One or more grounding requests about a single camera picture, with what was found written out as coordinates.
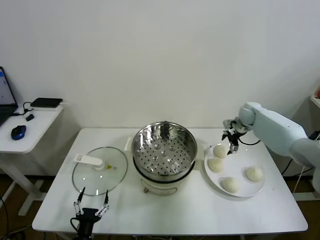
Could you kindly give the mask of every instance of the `cable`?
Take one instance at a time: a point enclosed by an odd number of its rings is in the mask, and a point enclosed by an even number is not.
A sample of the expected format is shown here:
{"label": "cable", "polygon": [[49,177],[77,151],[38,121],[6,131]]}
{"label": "cable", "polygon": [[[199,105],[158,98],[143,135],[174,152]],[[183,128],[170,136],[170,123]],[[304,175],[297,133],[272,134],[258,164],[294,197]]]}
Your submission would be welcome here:
{"label": "cable", "polygon": [[32,110],[33,110],[33,108],[32,109],[27,109],[25,106],[26,106],[26,104],[31,104],[32,102],[30,102],[30,101],[25,101],[24,103],[23,103],[23,113],[19,113],[19,112],[14,112],[14,113],[12,113],[11,114],[11,116],[22,116],[22,115],[25,115],[27,112],[31,112]]}
{"label": "cable", "polygon": [[2,196],[0,196],[0,199],[3,203],[5,214],[6,214],[6,234],[4,235],[4,239],[7,239],[8,233],[9,233],[9,215],[8,215],[7,206],[6,206],[5,201],[3,200]]}
{"label": "cable", "polygon": [[243,141],[240,139],[240,137],[239,137],[239,142],[242,143],[242,144],[244,144],[244,145],[253,146],[253,145],[256,145],[256,144],[260,143],[261,140],[255,142],[255,143],[245,143],[245,142],[243,142]]}
{"label": "cable", "polygon": [[[304,172],[302,172],[302,174],[304,174],[304,173],[306,173],[306,172],[309,172],[309,171],[311,171],[312,169],[314,169],[314,168],[311,167],[311,168],[309,168],[308,170],[305,170]],[[299,174],[301,174],[301,173],[298,173],[298,174],[293,175],[293,176],[291,176],[291,177],[297,177],[297,176],[299,176]]]}
{"label": "cable", "polygon": [[25,107],[25,105],[26,104],[32,104],[32,102],[30,102],[30,101],[25,101],[24,103],[23,103],[23,110],[26,110],[26,107]]}
{"label": "cable", "polygon": [[32,224],[28,225],[28,226],[18,226],[18,227],[15,227],[13,228],[7,236],[12,236],[13,234],[17,234],[17,233],[20,233],[20,232],[23,232],[24,230],[26,230],[27,228],[30,228],[32,226]]}
{"label": "cable", "polygon": [[75,227],[75,225],[73,224],[72,220],[77,220],[77,219],[76,219],[75,217],[71,218],[71,219],[70,219],[70,224],[71,224],[71,226],[73,227],[73,229],[74,229],[76,232],[78,232],[78,229]]}
{"label": "cable", "polygon": [[291,160],[289,161],[288,165],[285,167],[285,169],[282,171],[281,175],[283,175],[287,169],[289,168],[290,164],[292,163],[293,159],[291,158]]}

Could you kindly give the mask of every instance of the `white plate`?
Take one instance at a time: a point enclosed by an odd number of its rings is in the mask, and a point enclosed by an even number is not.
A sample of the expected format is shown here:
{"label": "white plate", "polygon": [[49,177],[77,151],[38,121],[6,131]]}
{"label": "white plate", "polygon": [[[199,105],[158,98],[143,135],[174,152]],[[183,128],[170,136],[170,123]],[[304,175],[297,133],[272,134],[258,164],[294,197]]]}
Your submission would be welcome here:
{"label": "white plate", "polygon": [[[249,149],[242,147],[239,148],[237,153],[227,155],[226,158],[223,159],[223,171],[217,173],[213,172],[208,166],[208,160],[215,157],[213,154],[214,147],[215,146],[212,146],[205,150],[204,168],[210,180],[218,188],[227,194],[242,198],[251,197],[262,189],[265,184],[264,178],[259,182],[253,182],[247,178],[245,173],[245,170],[252,166],[257,166],[262,169],[261,166],[257,165],[256,159],[251,156]],[[239,181],[240,190],[238,192],[230,193],[224,189],[222,181],[227,177],[233,177]]]}

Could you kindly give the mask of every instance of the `blue mouse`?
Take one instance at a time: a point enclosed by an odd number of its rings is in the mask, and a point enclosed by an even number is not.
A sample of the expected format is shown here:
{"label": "blue mouse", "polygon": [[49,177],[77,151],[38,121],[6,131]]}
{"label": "blue mouse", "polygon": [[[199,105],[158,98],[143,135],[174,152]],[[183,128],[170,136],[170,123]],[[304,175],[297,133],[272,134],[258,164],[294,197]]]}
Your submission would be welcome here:
{"label": "blue mouse", "polygon": [[25,136],[27,127],[26,125],[19,125],[16,126],[14,129],[11,131],[11,138],[13,140],[19,140],[22,139]]}

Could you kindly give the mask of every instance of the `robotic arm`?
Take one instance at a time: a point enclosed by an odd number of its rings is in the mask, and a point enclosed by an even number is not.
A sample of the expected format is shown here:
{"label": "robotic arm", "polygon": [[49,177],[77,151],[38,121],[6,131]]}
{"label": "robotic arm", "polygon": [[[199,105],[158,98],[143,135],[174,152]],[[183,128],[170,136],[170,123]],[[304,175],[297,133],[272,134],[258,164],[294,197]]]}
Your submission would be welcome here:
{"label": "robotic arm", "polygon": [[238,117],[224,120],[223,125],[226,130],[222,139],[227,137],[230,142],[228,154],[236,153],[239,137],[252,130],[276,154],[315,168],[312,184],[320,192],[320,145],[307,137],[302,126],[256,102],[247,102],[240,108]]}

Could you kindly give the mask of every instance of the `black cable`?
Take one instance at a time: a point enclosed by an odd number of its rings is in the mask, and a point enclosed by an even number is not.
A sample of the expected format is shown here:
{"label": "black cable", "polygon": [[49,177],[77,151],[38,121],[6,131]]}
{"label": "black cable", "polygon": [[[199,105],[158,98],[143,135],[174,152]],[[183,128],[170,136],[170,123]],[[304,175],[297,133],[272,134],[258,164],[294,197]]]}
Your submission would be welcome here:
{"label": "black cable", "polygon": [[25,107],[25,105],[26,104],[32,104],[32,102],[30,102],[30,101],[25,101],[24,103],[23,103],[23,110],[26,110],[26,107]]}
{"label": "black cable", "polygon": [[245,143],[245,142],[243,142],[243,141],[240,139],[240,137],[239,137],[239,142],[242,143],[242,144],[244,144],[244,145],[253,146],[253,145],[256,145],[256,144],[260,143],[261,140],[255,142],[255,143]]}
{"label": "black cable", "polygon": [[32,109],[27,109],[26,107],[25,107],[25,105],[26,104],[32,104],[32,102],[30,102],[30,101],[25,101],[24,103],[23,103],[23,113],[19,113],[19,112],[14,112],[14,113],[12,113],[11,114],[11,116],[21,116],[21,115],[25,115],[27,112],[31,112],[32,110],[33,110],[33,108]]}
{"label": "black cable", "polygon": [[285,169],[282,171],[281,175],[283,175],[287,169],[289,168],[290,164],[292,163],[293,159],[291,158],[291,160],[289,161],[288,165],[285,167]]}
{"label": "black cable", "polygon": [[70,219],[70,224],[71,224],[71,226],[73,227],[73,229],[74,229],[76,232],[78,232],[78,229],[75,227],[75,225],[73,224],[72,220],[78,220],[78,219],[76,219],[75,217],[73,217],[73,218]]}
{"label": "black cable", "polygon": [[3,203],[5,214],[6,214],[6,234],[4,235],[5,236],[4,239],[6,239],[8,237],[8,233],[9,233],[9,215],[8,215],[7,206],[6,206],[5,201],[3,200],[2,196],[0,196],[0,199]]}
{"label": "black cable", "polygon": [[[311,171],[312,169],[314,169],[314,168],[311,167],[311,168],[309,168],[308,170],[303,171],[302,174],[304,174],[304,173],[306,173],[306,172],[309,172],[309,171]],[[299,176],[300,174],[301,174],[301,173],[298,173],[298,174],[293,175],[293,176],[291,176],[291,177],[297,177],[297,176]]]}

